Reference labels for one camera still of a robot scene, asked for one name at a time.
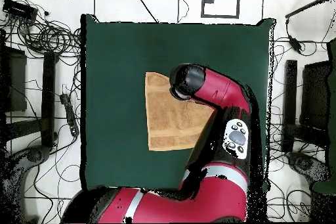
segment metal bar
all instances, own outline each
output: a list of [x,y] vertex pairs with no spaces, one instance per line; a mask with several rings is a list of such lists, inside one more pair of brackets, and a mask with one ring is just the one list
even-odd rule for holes
[[287,128],[289,124],[295,125],[295,111],[297,101],[297,60],[286,61],[283,84],[283,135],[280,144],[282,152],[291,152],[293,150],[294,137],[287,134]]
[[290,18],[290,17],[292,17],[292,16],[294,16],[294,15],[300,13],[300,12],[305,11],[306,9],[309,9],[309,8],[315,6],[315,5],[324,3],[325,1],[327,1],[327,0],[316,0],[316,1],[312,2],[312,3],[309,3],[309,4],[305,5],[305,6],[303,6],[303,7],[299,8],[299,9],[297,9],[297,10],[295,10],[295,11],[293,11],[293,12],[287,14],[287,15],[285,15],[285,18],[288,19],[288,18]]
[[20,122],[8,123],[7,124],[7,141],[23,137],[32,133],[37,133],[41,131],[48,130],[49,121],[46,119],[40,120],[25,120]]
[[41,132],[41,143],[49,148],[54,144],[55,64],[57,61],[54,52],[44,54],[41,117],[47,121],[48,128]]

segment computer monitor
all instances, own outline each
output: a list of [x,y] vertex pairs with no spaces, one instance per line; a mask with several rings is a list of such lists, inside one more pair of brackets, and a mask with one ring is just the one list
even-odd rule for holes
[[303,91],[300,124],[316,129],[327,129],[329,97],[327,77],[331,72],[330,61],[306,64],[303,70]]

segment cable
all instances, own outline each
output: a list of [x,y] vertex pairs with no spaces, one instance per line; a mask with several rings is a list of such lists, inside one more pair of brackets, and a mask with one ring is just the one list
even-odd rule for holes
[[156,20],[156,18],[152,15],[152,13],[150,12],[150,10],[148,9],[148,7],[145,5],[143,0],[140,0],[140,2],[144,5],[145,9],[148,11],[148,13],[150,14],[150,16],[154,19],[154,21],[156,23],[159,23],[159,20]]
[[[18,46],[18,48],[20,50],[22,50],[21,47],[25,47],[27,49],[27,52],[31,55],[31,56],[27,56],[29,59],[43,59],[43,56],[39,56],[44,54],[44,52],[47,51],[54,51],[58,54],[59,56],[59,61],[63,64],[66,64],[67,66],[73,66],[73,83],[72,83],[72,87],[69,90],[69,97],[71,98],[71,95],[74,93],[76,94],[76,99],[78,101],[80,101],[80,98],[78,97],[77,91],[81,90],[81,80],[80,80],[80,29],[76,29],[73,33],[71,31],[71,29],[65,25],[62,22],[59,21],[47,21],[47,16],[49,15],[49,13],[47,11],[45,11],[41,6],[35,5],[32,2],[28,1],[28,0],[22,0],[20,2],[23,2],[26,5],[31,5],[34,6],[35,8],[38,9],[38,13],[37,13],[37,19],[34,23],[31,22],[27,22],[22,18],[13,18],[12,16],[7,16],[6,19],[4,20],[0,20],[0,28],[6,28],[6,27],[10,27],[9,28],[9,37],[11,37],[12,35],[16,34],[20,40],[20,43],[15,43],[15,42],[11,42],[11,44],[16,44]],[[44,18],[41,14],[40,9],[43,10],[44,13]],[[75,58],[75,62],[73,63],[69,63],[65,61],[65,58]],[[31,81],[27,81],[26,83],[30,83],[30,82],[35,82],[36,86],[38,89],[34,89],[34,88],[26,88],[26,89],[30,89],[30,90],[38,90],[38,91],[43,91],[43,89],[40,88],[40,86],[37,83],[37,80],[31,80]],[[37,114],[35,112],[35,110],[33,109],[33,106],[31,104],[31,102],[29,101],[29,99],[27,98],[27,96],[25,96],[25,94],[19,92],[17,89],[15,89],[15,87],[12,87],[12,89],[14,89],[15,91],[17,91],[18,93],[20,93],[22,96],[24,96],[26,98],[26,100],[29,102],[31,109],[33,110],[34,113],[34,118],[36,118],[38,120]],[[80,103],[78,104],[77,108],[76,108],[76,112],[75,112],[75,117],[78,120],[79,119],[79,115],[77,114],[77,110],[79,108]],[[60,137],[60,130],[62,129],[62,127],[59,129],[58,131],[58,140],[57,142],[59,142],[59,137]],[[38,140],[38,138],[34,139],[33,141],[31,141],[27,148],[36,140]],[[36,191],[42,195],[43,197],[40,197],[42,199],[47,199],[49,201],[51,201],[51,207],[49,208],[47,214],[44,216],[42,223],[45,222],[47,216],[50,214],[54,204],[53,204],[53,200],[52,198],[48,197],[47,195],[43,194],[36,186],[37,182],[40,181],[44,176],[46,176],[46,174],[48,174],[48,172],[50,172],[50,170],[52,170],[53,167],[56,167],[56,171],[57,173],[62,176],[62,174],[65,172],[65,170],[60,174],[58,168],[57,168],[57,164],[59,163],[59,161],[61,159],[63,159],[63,156],[65,155],[65,153],[67,153],[68,149],[77,141],[77,138],[73,139],[71,143],[69,143],[66,146],[63,146],[62,148],[58,147],[58,143],[56,146],[56,150],[54,150],[53,152],[50,153],[50,155],[56,154],[55,155],[55,165],[52,166],[47,172],[45,172],[42,176],[39,177],[39,170],[40,167],[38,166],[37,169],[37,175],[35,176],[33,185],[30,186],[28,189],[26,189],[25,192],[27,192],[27,190],[29,190],[32,187],[35,187]],[[64,150],[64,153],[61,155],[61,157],[57,159],[57,153],[60,152],[61,150]],[[49,220],[47,223],[50,223],[56,216],[60,217],[60,213],[62,212],[62,207],[63,207],[63,200],[65,200],[65,198],[60,198],[59,197],[59,193],[58,193],[58,205],[57,205],[57,214],[51,219]]]
[[333,13],[333,18],[330,20],[330,24],[329,24],[328,30],[327,30],[327,32],[325,33],[325,35],[324,35],[324,37],[323,37],[323,39],[322,39],[322,42],[321,42],[321,46],[322,46],[322,48],[323,48],[325,51],[327,51],[327,49],[323,47],[323,42],[324,42],[324,39],[326,38],[327,34],[329,33],[331,27],[333,26],[333,23],[334,23],[334,21],[335,21],[335,20],[334,20],[335,15],[336,15],[336,11]]
[[[290,39],[289,37],[281,37],[277,40],[275,40],[275,42],[279,41],[280,39]],[[300,53],[302,51],[305,51],[305,43],[303,42],[299,42],[300,45],[303,45],[304,48],[303,50],[300,51]],[[281,49],[281,52],[280,53],[275,53],[275,50],[276,48],[280,48]],[[291,50],[293,48],[292,44],[290,44],[290,48],[286,49],[285,50],[285,47],[283,45],[276,45],[274,47],[274,67],[273,67],[273,76],[272,76],[272,80],[274,80],[275,82],[279,83],[280,85],[283,85],[282,82],[278,81],[276,79],[276,71],[278,69],[278,65],[279,65],[279,62],[282,60],[282,58],[284,57],[284,53],[288,52],[289,50]],[[270,124],[270,138],[272,139],[270,141],[270,164],[271,162],[274,162],[274,161],[279,161],[282,163],[282,165],[277,168],[277,169],[274,169],[274,170],[270,170],[268,172],[277,172],[277,171],[280,171],[281,169],[284,168],[284,166],[288,166],[289,164],[285,161],[285,158],[286,158],[286,154],[285,152],[281,152],[280,151],[280,147],[281,147],[281,144],[280,142],[286,142],[285,140],[281,139],[281,137],[283,136],[283,133],[282,133],[282,130],[281,130],[281,127],[283,125],[282,123],[282,112],[281,112],[281,109],[276,106],[274,104],[274,101],[278,98],[280,98],[282,95],[284,94],[283,93],[280,93],[278,96],[274,97],[272,100],[271,100],[271,108],[276,108],[278,109],[278,112],[276,112],[275,110],[271,111],[271,115],[274,117],[274,116],[278,116],[279,117],[279,123],[272,123]],[[275,136],[279,135],[280,136],[280,140],[277,140],[275,138]],[[294,139],[294,142],[300,142],[302,143],[303,145],[300,147],[299,149],[299,152],[302,152],[302,153],[305,153],[305,154],[309,154],[309,153],[314,153],[314,155],[317,155],[317,153],[319,151],[323,152],[323,150],[319,150],[319,147],[316,149],[316,150],[306,150],[306,148],[308,147],[308,143],[306,141],[302,141],[300,139]],[[267,201],[267,206],[268,208],[270,208],[271,210],[273,210],[277,216],[271,216],[269,215],[268,218],[269,219],[281,219],[282,221],[286,221],[284,219],[284,216],[285,216],[285,210],[287,209],[287,212],[289,214],[289,218],[290,220],[292,221],[295,221],[294,218],[293,218],[293,213],[298,213],[298,212],[301,212],[302,214],[304,215],[309,215],[309,205],[306,205],[305,203],[301,202],[299,205],[294,205],[292,202],[289,201],[289,197],[290,195],[292,195],[294,192],[301,192],[301,193],[305,193],[306,195],[309,196],[309,193],[305,192],[304,190],[291,190],[287,193],[287,195],[285,195],[285,193],[281,190],[281,188],[275,184],[275,182],[273,182],[271,179],[269,179],[269,181],[281,192],[281,197],[275,197],[273,199],[270,199]],[[275,200],[275,199],[279,199],[282,201],[281,204],[274,204],[274,203],[270,203],[272,200]],[[283,207],[283,211],[282,213],[278,213],[273,206],[282,206]]]
[[189,5],[188,5],[188,3],[185,1],[185,0],[183,0],[183,2],[186,4],[186,6],[188,7],[188,10],[186,11],[186,15],[184,15],[184,16],[182,16],[181,18],[180,18],[180,20],[178,21],[178,23],[180,23],[180,21],[184,18],[184,17],[186,17],[187,15],[188,15],[188,12],[189,12]]

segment black border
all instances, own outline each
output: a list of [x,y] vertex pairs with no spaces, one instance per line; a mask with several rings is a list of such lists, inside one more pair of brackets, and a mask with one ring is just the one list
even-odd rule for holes
[[237,9],[236,15],[212,15],[212,14],[204,14],[204,0],[202,0],[201,4],[201,18],[231,18],[231,19],[239,19],[240,14],[240,0],[237,0]]

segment cable bundle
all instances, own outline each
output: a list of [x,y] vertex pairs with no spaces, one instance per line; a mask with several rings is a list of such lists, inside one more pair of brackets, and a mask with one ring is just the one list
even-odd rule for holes
[[[18,46],[18,48],[20,50],[21,47],[26,47],[27,51],[29,52],[29,54],[31,56],[28,56],[28,58],[36,58],[36,59],[43,59],[42,56],[38,56],[38,55],[42,55],[44,52],[47,51],[53,51],[55,53],[58,54],[58,56],[60,57],[60,61],[63,62],[64,64],[68,65],[68,66],[73,66],[73,81],[72,81],[72,86],[70,88],[67,88],[66,85],[63,84],[63,89],[64,90],[64,86],[65,89],[68,90],[69,93],[69,98],[73,98],[73,96],[76,96],[77,101],[80,101],[77,92],[80,91],[81,89],[81,80],[80,80],[80,73],[81,73],[81,69],[80,69],[80,29],[76,29],[73,33],[71,31],[71,29],[65,25],[64,23],[58,22],[58,21],[48,21],[47,20],[47,16],[49,15],[49,13],[47,11],[45,11],[42,7],[33,4],[32,2],[28,1],[28,0],[20,0],[18,1],[19,3],[24,3],[26,5],[30,5],[32,7],[43,10],[43,14],[44,14],[44,18],[41,15],[41,12],[39,10],[38,14],[37,14],[37,20],[34,23],[31,23],[29,21],[23,20],[21,18],[17,18],[17,17],[12,17],[10,15],[6,15],[6,19],[4,20],[0,20],[0,22],[2,22],[2,25],[0,25],[1,29],[4,28],[9,28],[9,34],[8,36],[5,37],[6,42],[10,43],[10,45],[12,46],[12,44],[16,44]],[[16,34],[21,43],[15,43],[12,41],[12,35]],[[75,62],[70,64],[68,62],[66,62],[65,60],[67,58],[73,58],[75,57]],[[38,91],[42,91],[42,89],[40,88],[40,86],[38,85],[37,81],[31,80],[31,81],[27,81],[28,82],[35,82],[37,89],[33,89],[33,90],[38,90]],[[15,89],[15,87],[11,87],[11,89],[13,91],[16,91],[18,93],[20,93],[19,91],[17,91]],[[33,110],[34,113],[34,118],[36,118],[37,120],[39,119],[37,117],[37,114],[35,113],[33,106],[30,102],[30,100],[25,96],[26,100],[29,102],[31,109]],[[80,119],[80,113],[78,111],[80,107],[80,103],[77,105],[76,109],[75,109],[75,118],[79,123],[79,119]],[[58,140],[60,137],[60,131],[61,129],[66,126],[68,124],[64,124],[59,130],[58,130]],[[27,147],[29,147],[34,141],[38,140],[40,137],[34,139],[31,143],[29,143],[29,145]],[[59,218],[61,218],[61,213],[62,213],[62,208],[64,205],[64,200],[70,200],[70,198],[61,198],[59,197],[59,185],[60,185],[60,181],[66,181],[69,183],[73,183],[75,181],[78,181],[78,179],[76,180],[67,180],[63,177],[64,172],[69,169],[70,167],[79,167],[78,165],[72,164],[69,165],[68,167],[66,167],[62,172],[59,172],[58,168],[57,168],[57,164],[59,163],[59,161],[61,161],[61,159],[64,157],[65,153],[68,151],[68,149],[70,148],[70,146],[72,146],[76,141],[77,138],[74,138],[68,145],[60,147],[58,146],[58,140],[57,140],[57,144],[56,144],[56,150],[51,152],[51,156],[54,154],[55,155],[55,164],[54,166],[52,166],[44,175],[42,175],[40,178],[39,177],[39,170],[40,167],[37,167],[37,175],[35,176],[33,185],[31,187],[29,187],[28,189],[26,189],[25,192],[27,192],[29,189],[31,189],[32,187],[35,187],[36,191],[42,196],[42,197],[25,197],[25,198],[39,198],[39,199],[47,199],[49,201],[51,201],[51,207],[49,208],[48,212],[46,213],[46,215],[44,216],[42,223],[45,222],[47,216],[50,214],[53,206],[54,206],[54,202],[53,200],[57,200],[58,204],[57,204],[57,214],[50,220],[48,220],[46,223],[50,223],[56,216],[59,216]],[[64,153],[61,155],[61,157],[59,159],[57,159],[57,153],[60,152],[61,150],[64,150]],[[48,172],[50,172],[53,168],[56,168],[57,174],[59,176],[59,180],[58,180],[58,197],[57,198],[50,198],[47,195],[45,195],[44,193],[42,193],[36,186],[37,182],[39,180],[41,180],[46,174],[48,174]]]

